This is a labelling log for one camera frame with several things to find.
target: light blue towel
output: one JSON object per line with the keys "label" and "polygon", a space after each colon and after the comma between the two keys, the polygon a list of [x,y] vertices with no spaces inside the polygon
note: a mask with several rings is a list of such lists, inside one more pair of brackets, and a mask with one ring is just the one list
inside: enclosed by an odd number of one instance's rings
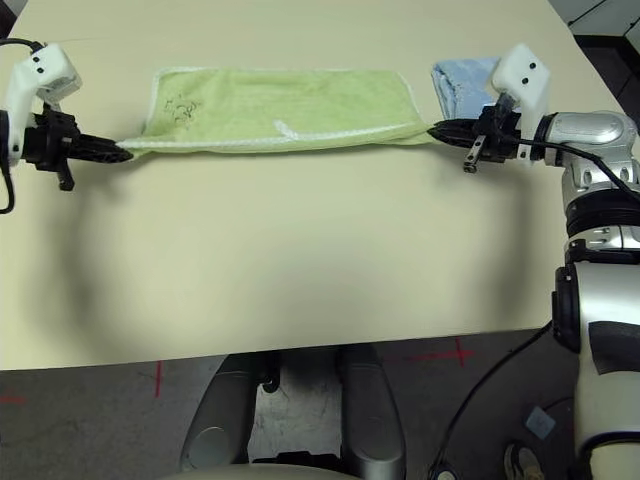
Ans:
{"label": "light blue towel", "polygon": [[498,60],[498,57],[444,60],[434,65],[431,77],[445,120],[478,118],[482,107],[495,103],[485,86]]}

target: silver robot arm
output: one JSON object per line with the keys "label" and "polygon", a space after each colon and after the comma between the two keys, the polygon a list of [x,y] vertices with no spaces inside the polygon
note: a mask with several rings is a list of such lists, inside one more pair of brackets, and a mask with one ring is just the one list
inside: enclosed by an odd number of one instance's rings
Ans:
{"label": "silver robot arm", "polygon": [[[595,153],[640,193],[636,126],[613,112],[558,113],[546,141]],[[576,449],[593,478],[640,476],[640,202],[585,158],[550,161],[562,177],[569,241],[556,272],[556,338],[579,354]]]}
{"label": "silver robot arm", "polygon": [[640,165],[631,153],[637,130],[614,112],[546,115],[549,78],[544,64],[518,45],[492,75],[495,106],[479,119],[440,122],[429,133],[469,148],[463,167],[469,173],[480,161],[510,158],[564,168],[569,240],[552,305],[556,339],[580,358],[576,476],[638,479]]}

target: wall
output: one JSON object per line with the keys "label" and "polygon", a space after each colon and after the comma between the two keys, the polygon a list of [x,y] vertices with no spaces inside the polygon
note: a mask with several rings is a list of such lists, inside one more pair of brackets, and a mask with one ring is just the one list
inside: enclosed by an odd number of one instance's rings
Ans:
{"label": "wall", "polygon": [[[553,8],[565,22],[574,20],[600,0],[550,0]],[[621,36],[629,22],[640,17],[640,1],[607,0],[593,12],[572,25],[575,35]]]}
{"label": "wall", "polygon": [[27,4],[27,0],[4,0],[4,3],[7,4],[7,7],[9,7],[17,17],[18,15],[20,15],[20,12],[24,8],[24,6]]}

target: green towel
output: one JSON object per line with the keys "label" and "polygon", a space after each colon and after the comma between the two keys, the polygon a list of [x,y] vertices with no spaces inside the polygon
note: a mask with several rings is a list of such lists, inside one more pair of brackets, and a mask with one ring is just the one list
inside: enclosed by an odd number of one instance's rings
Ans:
{"label": "green towel", "polygon": [[377,70],[174,68],[155,78],[147,152],[260,153],[432,141],[408,86]]}

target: towel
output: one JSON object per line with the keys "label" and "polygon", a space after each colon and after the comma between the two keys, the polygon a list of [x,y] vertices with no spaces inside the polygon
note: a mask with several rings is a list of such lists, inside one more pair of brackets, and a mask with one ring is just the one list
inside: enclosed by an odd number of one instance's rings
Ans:
{"label": "towel", "polygon": [[155,78],[147,152],[266,153],[432,141],[402,77],[378,70],[172,68]]}
{"label": "towel", "polygon": [[495,100],[485,91],[498,57],[444,60],[431,71],[445,120],[478,118],[482,107]]}

